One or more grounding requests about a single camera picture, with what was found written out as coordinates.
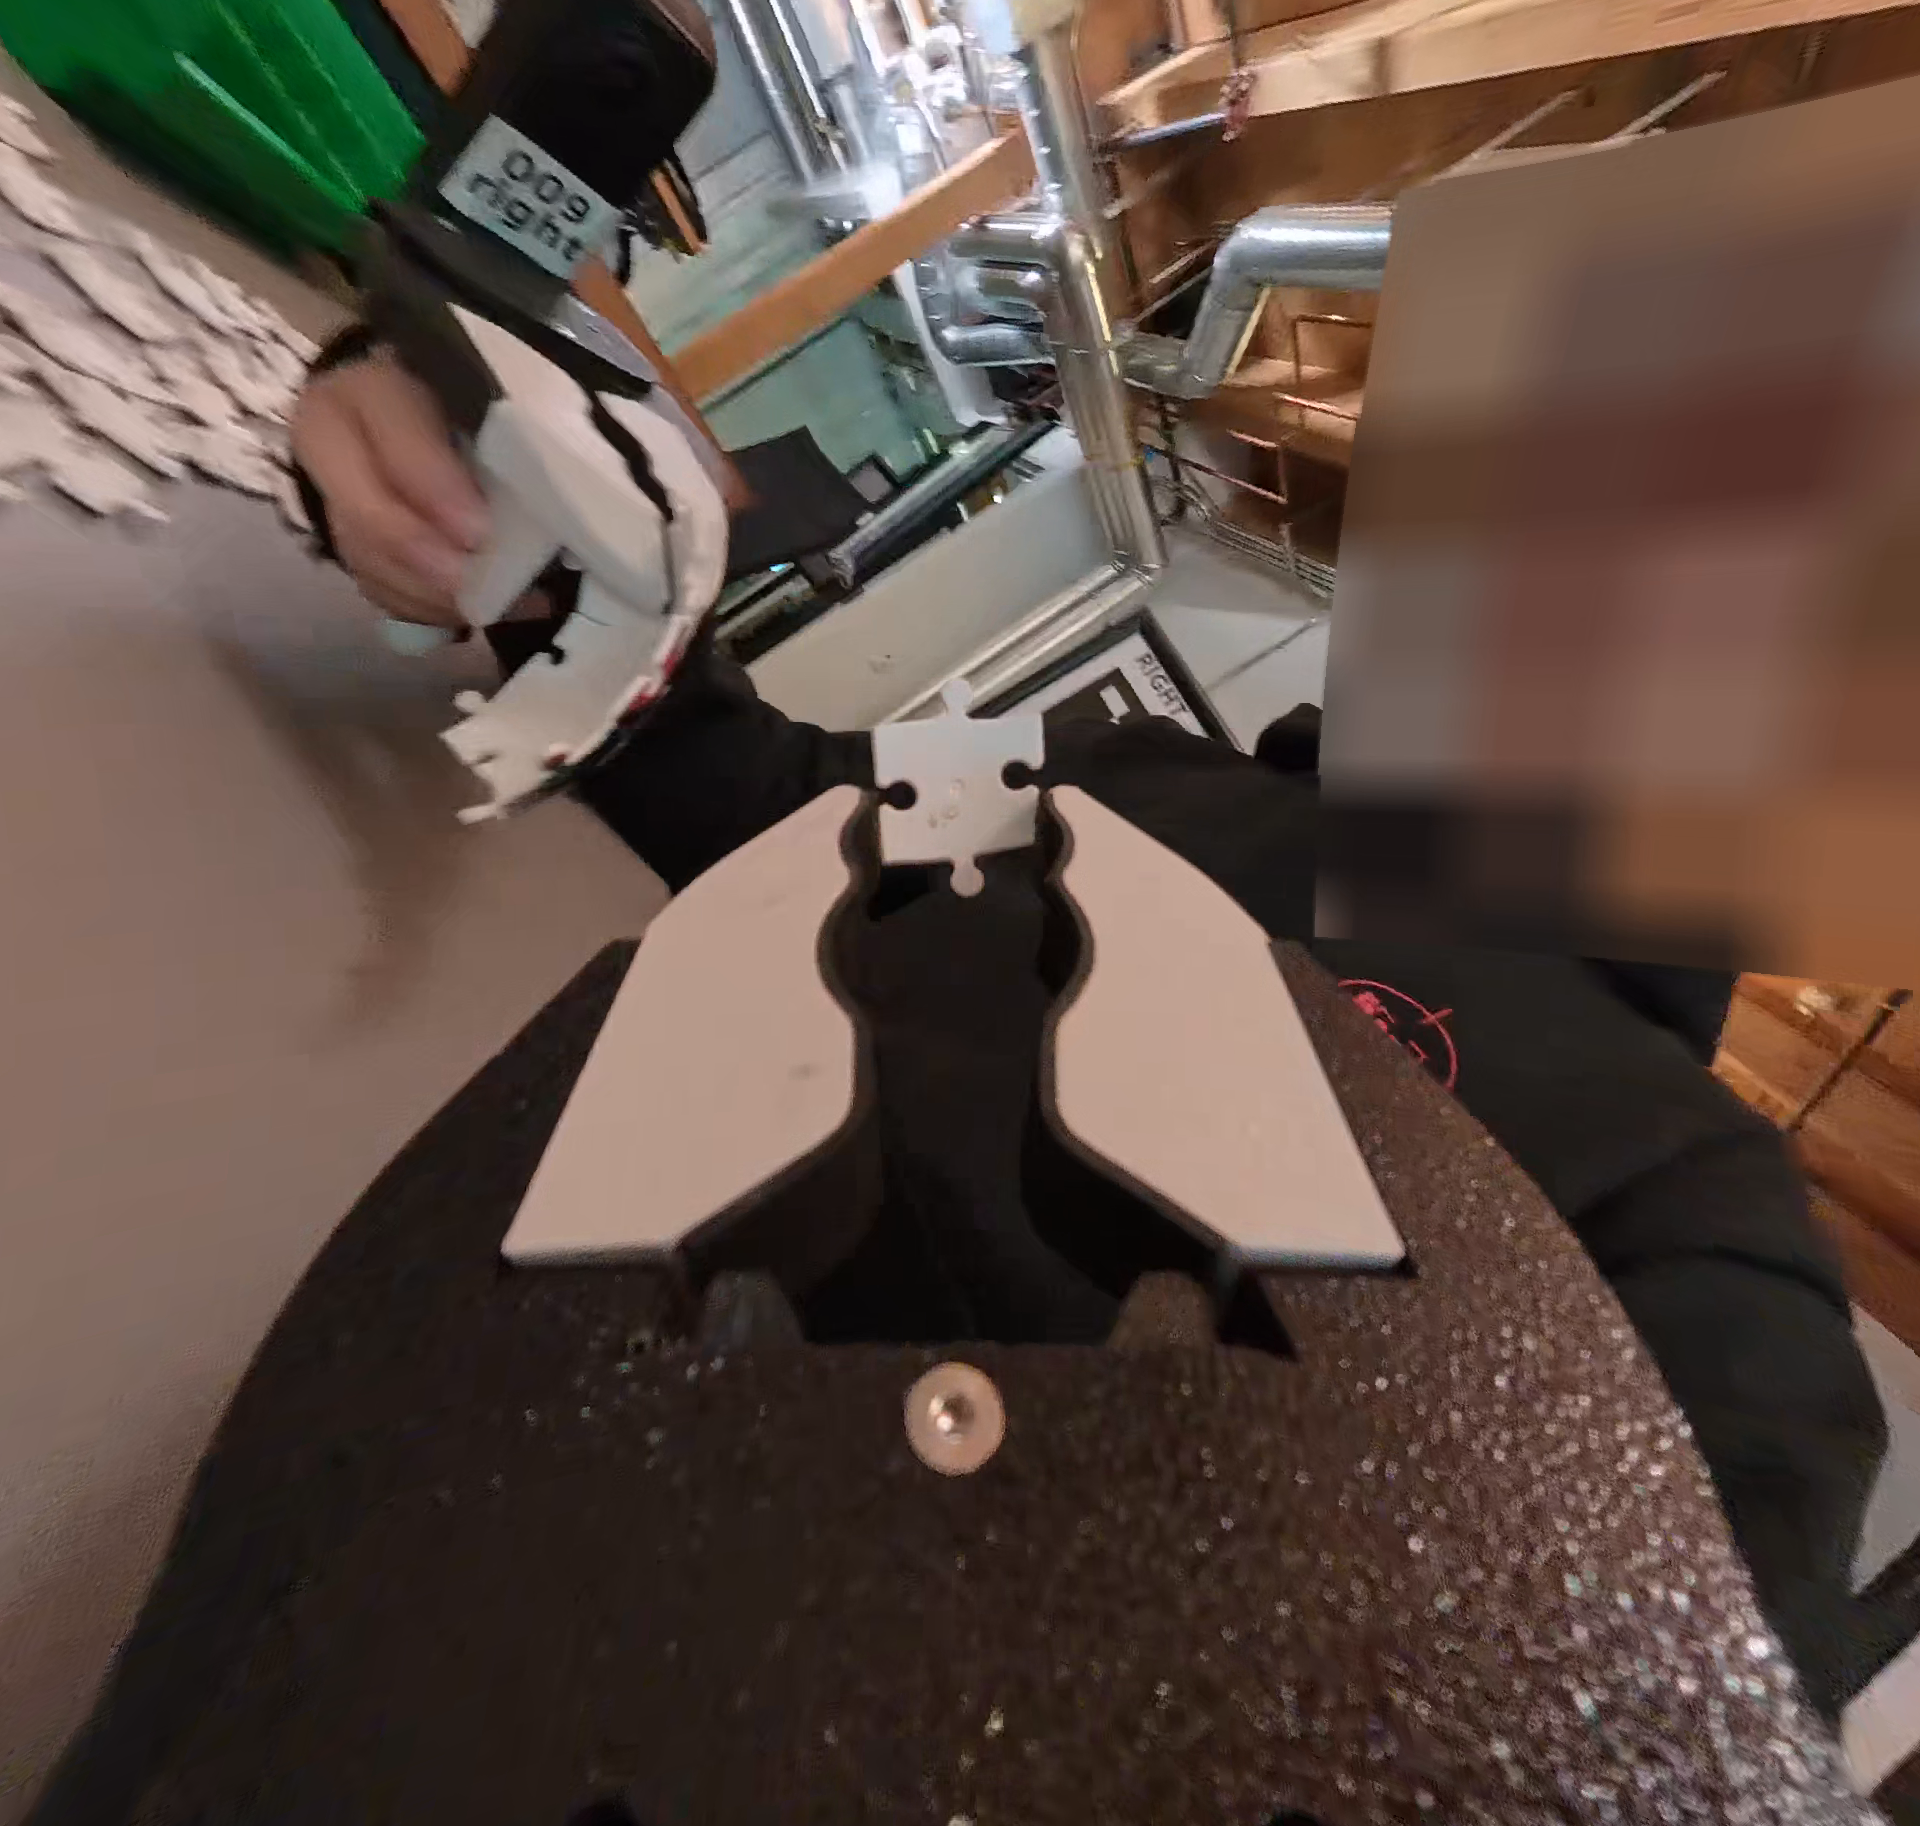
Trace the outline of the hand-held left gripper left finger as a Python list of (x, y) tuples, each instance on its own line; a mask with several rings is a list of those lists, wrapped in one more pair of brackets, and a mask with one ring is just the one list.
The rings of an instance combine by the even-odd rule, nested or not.
[(502, 1240), (514, 1268), (830, 1275), (876, 1216), (869, 1033), (825, 969), (866, 796), (837, 787), (688, 883), (636, 946)]

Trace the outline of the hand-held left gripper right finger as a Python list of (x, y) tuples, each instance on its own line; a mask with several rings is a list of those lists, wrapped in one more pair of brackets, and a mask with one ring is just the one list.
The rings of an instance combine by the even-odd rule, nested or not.
[(1114, 1303), (1177, 1279), (1276, 1334), (1272, 1275), (1402, 1278), (1410, 1245), (1287, 980), (1229, 892), (1086, 791), (1041, 818), (1048, 1006), (1031, 1216)]

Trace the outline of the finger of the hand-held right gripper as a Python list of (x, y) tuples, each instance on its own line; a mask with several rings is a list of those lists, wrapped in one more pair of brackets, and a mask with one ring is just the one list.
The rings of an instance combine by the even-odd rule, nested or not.
[(685, 429), (487, 319), (480, 358), (498, 388), (480, 425), (480, 614), (511, 614), (553, 565), (581, 578), (588, 614), (707, 614), (730, 512)]
[(611, 445), (591, 400), (550, 405), (496, 400), (469, 446), (489, 507), (487, 542), (468, 566), (460, 609), (484, 628), (512, 614), (540, 573), (564, 561), (629, 614), (672, 609), (660, 507)]

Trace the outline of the curved assembled puzzle section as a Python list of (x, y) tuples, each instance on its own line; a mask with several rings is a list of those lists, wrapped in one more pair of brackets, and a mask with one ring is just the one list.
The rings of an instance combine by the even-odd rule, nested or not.
[(494, 693), (454, 698), (442, 742), (474, 783), (462, 824), (498, 824), (562, 791), (674, 687), (722, 589), (731, 527), (718, 497), (676, 493), (670, 509), (670, 614), (622, 611), (562, 561), (579, 588), (553, 639)]

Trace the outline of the single white puzzle piece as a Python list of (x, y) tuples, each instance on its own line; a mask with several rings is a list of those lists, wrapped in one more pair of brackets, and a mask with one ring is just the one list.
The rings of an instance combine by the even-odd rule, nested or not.
[(876, 853), (885, 869), (946, 869), (959, 899), (975, 899), (984, 860), (1038, 836), (1045, 718), (973, 714), (973, 689), (951, 680), (922, 718), (871, 733), (876, 783)]

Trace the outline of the pile of white puzzle pieces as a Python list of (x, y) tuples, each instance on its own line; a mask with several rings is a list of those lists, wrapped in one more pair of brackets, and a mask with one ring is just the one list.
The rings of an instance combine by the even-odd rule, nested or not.
[(35, 111), (2, 102), (2, 499), (168, 523), (191, 485), (312, 538), (287, 425), (319, 348), (269, 298), (74, 196)]

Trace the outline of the person's right forearm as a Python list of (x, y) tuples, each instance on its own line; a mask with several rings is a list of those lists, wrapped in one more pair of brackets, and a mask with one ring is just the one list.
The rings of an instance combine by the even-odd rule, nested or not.
[(830, 733), (777, 710), (710, 638), (573, 797), (666, 887), (775, 829), (824, 794), (876, 783), (871, 733)]

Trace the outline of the person's right hand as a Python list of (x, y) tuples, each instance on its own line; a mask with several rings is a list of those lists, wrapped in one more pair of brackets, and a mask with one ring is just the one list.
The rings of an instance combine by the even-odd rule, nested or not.
[(325, 560), (385, 618), (468, 638), (462, 598), (494, 521), (433, 393), (366, 327), (345, 327), (287, 435)]

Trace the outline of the black office chair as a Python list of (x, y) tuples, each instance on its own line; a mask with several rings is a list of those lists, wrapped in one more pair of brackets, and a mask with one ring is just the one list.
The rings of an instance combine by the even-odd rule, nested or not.
[(876, 510), (810, 429), (726, 453), (745, 505), (731, 518), (730, 581), (822, 560)]

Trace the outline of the person's black sweatshirt torso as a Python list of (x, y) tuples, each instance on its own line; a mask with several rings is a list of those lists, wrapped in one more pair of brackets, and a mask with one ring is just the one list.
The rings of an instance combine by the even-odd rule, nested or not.
[(1255, 755), (1165, 718), (1046, 735), (1071, 785), (1301, 943), (1380, 1038), (1535, 1180), (1650, 1348), (1816, 1708), (1841, 1717), (1873, 1623), (1854, 1590), (1889, 1421), (1837, 1251), (1785, 1138), (1712, 1075), (1735, 977), (1317, 937), (1319, 721)]

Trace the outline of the green plastic bin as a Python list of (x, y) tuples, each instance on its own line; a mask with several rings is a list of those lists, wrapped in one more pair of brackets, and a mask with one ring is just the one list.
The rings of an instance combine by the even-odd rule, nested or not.
[(13, 62), (284, 256), (352, 256), (422, 133), (333, 0), (2, 0)]

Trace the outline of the wooden post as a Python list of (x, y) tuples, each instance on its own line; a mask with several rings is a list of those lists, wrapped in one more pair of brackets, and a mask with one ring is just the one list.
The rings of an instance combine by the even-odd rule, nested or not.
[(783, 278), (672, 356), (685, 395), (703, 403), (780, 361), (831, 327), (899, 268), (909, 267), (977, 217), (1030, 196), (1038, 178), (1026, 133), (1003, 133), (885, 217)]

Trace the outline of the silver ventilation duct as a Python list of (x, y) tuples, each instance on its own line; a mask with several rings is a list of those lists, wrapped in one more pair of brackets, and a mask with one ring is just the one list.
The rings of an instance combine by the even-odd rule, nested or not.
[(960, 3), (970, 15), (962, 32), (1018, 69), (1015, 90), (1038, 178), (1024, 200), (977, 217), (931, 254), (949, 248), (979, 283), (1002, 283), (1002, 294), (1026, 300), (1040, 321), (973, 327), (927, 309), (927, 334), (951, 366), (1054, 369), (1112, 560), (1150, 575), (1165, 566), (1165, 548), (1140, 463), (1131, 391), (1159, 400), (1214, 396), (1278, 286), (1377, 291), (1393, 213), (1362, 204), (1259, 210), (1214, 256), (1205, 300), (1183, 343), (1120, 338), (1112, 304), (1123, 260), (1077, 56), (1084, 3)]

